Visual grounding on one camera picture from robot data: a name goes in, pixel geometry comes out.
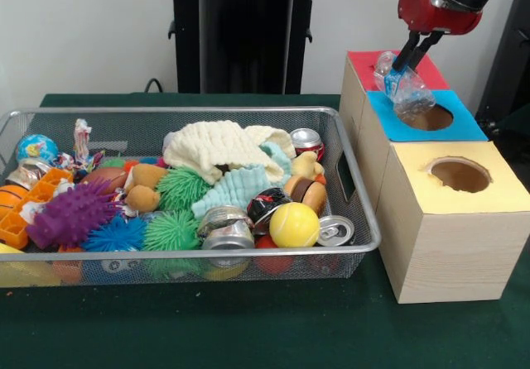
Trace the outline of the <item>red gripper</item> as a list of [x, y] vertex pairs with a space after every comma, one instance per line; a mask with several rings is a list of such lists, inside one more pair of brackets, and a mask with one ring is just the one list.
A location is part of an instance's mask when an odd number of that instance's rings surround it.
[[[459, 10], [445, 0], [398, 0], [397, 14], [407, 24], [409, 36], [392, 63], [396, 72], [402, 72], [408, 63], [409, 68], [415, 70], [425, 54], [445, 34], [467, 34], [476, 28], [482, 18], [482, 12]], [[430, 35], [419, 45], [421, 34]]]

